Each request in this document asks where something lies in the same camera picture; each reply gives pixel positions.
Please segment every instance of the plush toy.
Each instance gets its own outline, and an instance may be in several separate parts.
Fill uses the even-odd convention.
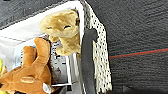
[[[35,38],[34,42],[37,49],[30,46],[23,48],[22,66],[0,78],[1,91],[16,90],[29,94],[46,94],[43,84],[51,87],[51,73],[47,66],[50,43],[43,38]]]
[[[62,10],[45,16],[40,22],[40,29],[50,35],[51,42],[61,41],[62,46],[56,48],[58,55],[81,53],[79,17],[76,10]]]

